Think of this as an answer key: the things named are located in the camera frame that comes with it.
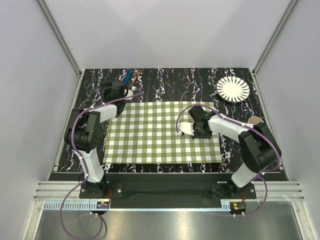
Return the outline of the white blue striped plate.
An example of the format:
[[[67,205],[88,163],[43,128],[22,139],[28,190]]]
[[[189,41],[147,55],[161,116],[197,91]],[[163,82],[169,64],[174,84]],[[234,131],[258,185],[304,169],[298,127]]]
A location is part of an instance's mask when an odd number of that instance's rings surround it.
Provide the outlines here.
[[[221,78],[216,84],[218,95],[230,103],[241,103],[250,95],[249,85],[236,76],[226,76]]]

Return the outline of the green checkered cloth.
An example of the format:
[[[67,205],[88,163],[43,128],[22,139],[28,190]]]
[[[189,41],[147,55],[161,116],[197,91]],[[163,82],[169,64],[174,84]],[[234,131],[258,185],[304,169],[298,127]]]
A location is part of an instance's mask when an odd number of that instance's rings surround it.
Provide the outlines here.
[[[185,112],[191,101],[128,103],[122,114],[108,122],[105,164],[220,163],[218,134],[192,139],[176,133],[176,120],[193,123]]]

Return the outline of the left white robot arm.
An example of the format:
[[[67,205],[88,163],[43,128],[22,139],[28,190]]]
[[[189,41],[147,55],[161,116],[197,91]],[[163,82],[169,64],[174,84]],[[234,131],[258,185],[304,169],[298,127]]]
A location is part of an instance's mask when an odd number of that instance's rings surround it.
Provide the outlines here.
[[[107,184],[102,182],[104,171],[97,153],[100,126],[123,112],[128,93],[129,89],[124,82],[103,83],[102,104],[88,109],[73,108],[64,133],[64,142],[77,155],[84,179],[92,183],[90,192],[97,198],[103,198],[108,193]]]

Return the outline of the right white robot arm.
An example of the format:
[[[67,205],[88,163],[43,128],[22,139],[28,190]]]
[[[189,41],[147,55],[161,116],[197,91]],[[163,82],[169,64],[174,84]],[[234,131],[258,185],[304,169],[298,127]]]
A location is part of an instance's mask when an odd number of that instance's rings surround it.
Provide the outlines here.
[[[194,139],[210,139],[213,133],[218,133],[239,143],[243,163],[227,185],[230,197],[239,198],[245,186],[263,171],[271,171],[272,165],[279,167],[282,152],[265,123],[240,122],[215,110],[207,112],[200,104],[191,107],[188,114],[194,121],[190,133]]]

